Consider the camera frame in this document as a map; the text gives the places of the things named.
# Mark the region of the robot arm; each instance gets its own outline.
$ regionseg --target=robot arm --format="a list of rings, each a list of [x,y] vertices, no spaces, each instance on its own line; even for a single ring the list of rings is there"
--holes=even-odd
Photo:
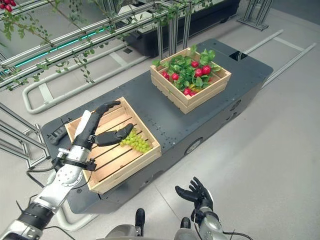
[[[75,137],[71,149],[59,149],[57,158],[60,161],[65,158],[64,166],[57,171],[53,182],[45,186],[22,211],[19,218],[8,226],[0,236],[0,240],[38,240],[42,236],[43,230],[66,200],[68,193],[81,181],[82,170],[95,170],[94,160],[87,162],[93,144],[98,146],[117,144],[133,129],[134,126],[130,123],[119,131],[104,132],[95,136],[100,118],[110,108],[119,104],[119,101],[113,101],[98,107],[90,115],[83,129],[77,129],[79,134]]]
[[[194,203],[191,220],[198,224],[198,234],[202,240],[227,240],[223,233],[219,217],[214,213],[214,200],[210,192],[196,178],[190,181],[190,190],[175,186],[176,193],[185,200]]]

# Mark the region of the red radish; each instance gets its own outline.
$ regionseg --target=red radish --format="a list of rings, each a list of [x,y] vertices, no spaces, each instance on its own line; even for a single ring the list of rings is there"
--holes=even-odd
[[[199,66],[199,63],[197,61],[192,61],[191,66],[197,68]]]
[[[171,75],[171,78],[172,78],[173,81],[177,81],[179,79],[179,75],[174,73],[174,74]]]
[[[163,71],[163,72],[161,73],[161,75],[164,76],[165,79],[169,80],[169,77],[170,77],[170,76],[169,76],[169,74],[168,74],[166,71]]]
[[[197,68],[196,70],[195,70],[195,77],[201,77],[202,75],[203,75],[204,73],[203,73],[203,71],[202,71],[202,69],[201,68]]]
[[[184,91],[183,91],[183,94],[184,95],[189,95],[191,93],[191,89],[190,88],[188,88],[188,87],[186,87],[185,89],[184,89]]]
[[[209,65],[205,65],[202,67],[202,72],[204,75],[208,75],[211,72],[211,67]]]
[[[5,6],[5,9],[6,9],[8,12],[11,12],[11,11],[12,11],[12,8],[11,8],[10,5],[6,5],[6,6]]]

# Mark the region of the black cable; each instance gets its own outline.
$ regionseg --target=black cable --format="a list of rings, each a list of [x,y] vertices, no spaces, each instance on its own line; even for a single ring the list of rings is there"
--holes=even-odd
[[[89,178],[88,178],[88,181],[86,181],[85,184],[82,184],[81,186],[74,187],[74,188],[72,188],[71,190],[79,189],[79,188],[82,188],[84,185],[87,185],[88,182],[89,182],[90,179],[91,179],[91,176],[92,176],[92,172],[90,173],[90,176],[89,176]]]
[[[71,238],[72,240],[76,240],[73,236],[71,236],[69,233],[67,233],[64,229],[62,229],[61,227],[59,226],[48,226],[46,227],[45,229],[59,229],[61,230],[62,232],[64,232],[69,238]]]
[[[242,237],[245,237],[247,239],[250,239],[250,240],[254,240],[252,237],[244,234],[244,233],[240,233],[240,232],[226,232],[226,231],[223,231],[223,234],[225,235],[238,235],[238,236],[242,236]]]
[[[29,169],[26,171],[26,175],[32,180],[34,181],[36,184],[38,184],[41,188],[44,188],[45,185],[43,185],[40,181],[38,181],[37,179],[35,179],[30,173],[44,173],[44,172],[48,172],[53,170],[56,166],[57,166],[58,162],[55,162],[52,167],[50,168],[46,168],[46,169]]]

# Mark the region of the wooden slat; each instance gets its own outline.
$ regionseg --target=wooden slat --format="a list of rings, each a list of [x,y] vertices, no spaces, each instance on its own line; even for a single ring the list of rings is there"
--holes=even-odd
[[[121,101],[121,105],[108,111],[101,118],[96,130],[96,135],[105,131],[119,130],[128,123],[133,123],[137,131],[141,131],[140,134],[142,138],[148,140],[148,143],[152,145],[153,148],[145,154],[142,154],[141,152],[133,150],[130,146],[121,147],[115,144],[113,146],[97,147],[97,145],[94,144],[89,158],[95,157],[97,170],[93,172],[92,175],[91,172],[86,170],[83,170],[82,173],[86,181],[90,178],[87,184],[89,190],[96,193],[105,193],[125,178],[136,173],[161,156],[160,144],[125,98],[121,97],[118,101]],[[72,121],[72,124],[66,125],[71,140],[73,140],[74,132],[79,122],[80,118]]]
[[[227,83],[228,81],[226,77],[223,77],[223,78],[219,78],[218,76],[215,76],[215,77],[217,80],[210,86],[206,87],[205,89],[203,89],[202,91],[198,92],[196,95],[191,97],[191,99],[189,100],[189,104],[187,106],[191,106],[193,103],[197,102],[199,99],[204,99],[204,96],[207,96],[207,95],[214,96],[211,93],[215,92],[215,89],[219,88],[221,85]]]
[[[137,123],[133,118],[128,119],[127,121],[121,123],[120,125],[117,125],[113,128],[110,129],[110,131],[114,131],[114,130],[118,130],[119,128],[123,128],[124,126],[126,126],[127,124],[132,123],[133,125],[135,125],[134,127],[137,128]],[[113,149],[116,145],[111,145],[111,146],[97,146],[95,144],[95,147],[92,148],[92,151],[89,154],[89,158],[90,159],[95,159],[96,157],[100,156],[101,154],[109,151],[110,149]]]
[[[160,72],[156,70],[156,66],[152,65],[151,75],[154,76],[158,81],[160,81],[166,88],[168,88],[181,102],[185,105],[188,104],[188,98],[178,89],[176,88],[170,81],[164,78]]]
[[[141,138],[144,140],[147,140],[148,138],[143,134],[143,132],[141,132],[139,135],[141,135]],[[94,176],[96,177],[96,172],[98,172],[101,167],[103,166],[107,166],[109,167],[109,164],[112,163],[113,161],[118,162],[119,166],[122,165],[120,159],[120,156],[126,155],[126,153],[128,152],[137,152],[136,150],[133,150],[133,148],[129,145],[124,145],[124,146],[116,146],[115,148],[113,148],[110,151],[107,151],[106,153],[104,153],[103,155],[97,157],[95,159],[95,163],[96,163],[96,168],[95,168],[95,172],[94,172]]]
[[[153,145],[153,142],[157,142],[157,145],[159,145],[156,138],[149,131],[147,126],[144,124],[144,122],[140,119],[140,117],[136,114],[136,112],[133,110],[133,108],[129,105],[129,103],[125,99],[123,100],[123,107],[124,107],[126,113],[129,116],[132,116],[133,119],[135,119],[137,125],[140,127],[141,131],[146,135],[146,137],[149,139],[149,141],[152,143],[152,145]]]
[[[100,182],[100,183],[96,184],[91,189],[91,191],[96,192],[98,194],[103,194],[103,193],[107,192],[108,190],[114,188],[115,186],[117,186],[118,184],[120,184],[121,182],[126,180],[131,175],[135,174],[139,170],[143,169],[144,167],[146,167],[147,165],[152,163],[154,160],[156,160],[160,156],[161,156],[161,152],[160,152],[160,150],[157,150],[154,155],[149,156],[144,161],[132,161],[131,163],[129,163],[126,166],[128,168],[127,171],[125,171],[124,173],[122,173],[121,171],[117,171],[117,172],[113,173],[111,176],[109,176],[106,179],[106,180],[108,180],[107,182]]]
[[[202,98],[198,99],[197,101],[193,102],[189,106],[184,105],[183,102],[181,102],[176,96],[171,94],[168,89],[163,86],[158,80],[156,80],[153,76],[151,76],[152,83],[164,94],[170,99],[184,114],[187,114],[191,112],[196,107],[203,104],[208,99],[212,98],[213,96],[219,94],[222,92],[226,86],[227,82],[223,83],[222,85],[218,86],[214,91],[211,91],[209,94],[204,95]]]

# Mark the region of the aluminum rail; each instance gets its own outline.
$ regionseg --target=aluminum rail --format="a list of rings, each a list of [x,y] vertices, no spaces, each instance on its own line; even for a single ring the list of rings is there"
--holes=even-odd
[[[12,16],[17,15],[17,14],[21,14],[24,12],[27,12],[29,10],[38,8],[40,6],[46,5],[49,2],[54,2],[55,0],[33,0],[33,1],[27,1],[25,3],[21,3],[19,6],[13,7],[12,9]],[[5,11],[1,11],[0,12],[0,16],[2,16],[5,13]]]
[[[77,29],[77,30],[72,31],[68,34],[57,37],[57,38],[51,40],[50,42],[55,46],[55,45],[64,44],[64,43],[72,41],[72,40],[76,40],[76,39],[78,39],[78,37],[84,37],[86,34],[88,34],[88,32],[92,32],[92,31],[102,27],[103,25],[115,24],[115,23],[120,22],[121,20],[129,18],[131,16],[134,16],[136,14],[140,14],[142,12],[150,10],[152,7],[155,6],[155,4],[160,4],[160,5],[163,5],[164,7],[171,7],[171,4],[167,3],[167,2],[162,2],[162,1],[150,2],[145,5],[139,6],[135,9],[133,9],[132,11],[128,11],[128,12],[119,14],[118,16],[114,16],[112,18],[107,18],[107,19],[95,22],[93,24],[90,24],[88,26],[85,26],[85,27],[81,28],[81,30]],[[32,58],[39,53],[43,53],[43,52],[49,51],[51,49],[54,49],[54,47],[52,47],[50,43],[39,45],[39,46],[33,47],[27,51],[24,51],[20,54],[17,54],[13,57],[10,57],[5,61],[0,62],[0,66],[2,66],[3,69],[8,68],[8,67],[12,67],[15,64],[17,64],[18,62]]]
[[[162,13],[155,14],[155,17],[163,17],[167,13],[168,13],[168,10],[165,10]],[[76,46],[76,47],[68,50],[68,51],[64,51],[60,54],[57,54],[53,57],[50,57],[48,59],[50,64],[47,64],[45,61],[39,62],[39,64],[47,64],[48,66],[59,64],[59,63],[63,62],[65,59],[72,58],[74,55],[84,53],[87,50],[87,48],[89,48],[89,47],[99,46],[105,42],[108,42],[108,41],[116,38],[119,35],[129,34],[137,29],[140,29],[143,25],[152,23],[153,21],[154,21],[154,19],[152,17],[149,17],[144,20],[141,20],[140,22],[124,26],[122,28],[117,29],[114,33],[109,33],[109,34],[97,37],[96,39],[92,40],[91,42],[85,42],[79,46]],[[30,67],[20,71],[19,73],[17,73],[14,76],[7,78],[4,82],[1,82],[0,85],[1,85],[1,87],[5,86],[5,85],[11,83],[15,79],[21,79],[27,75],[34,75],[34,74],[39,73],[40,71],[42,71],[42,69],[38,68],[37,65],[35,64],[33,66],[30,66]]]

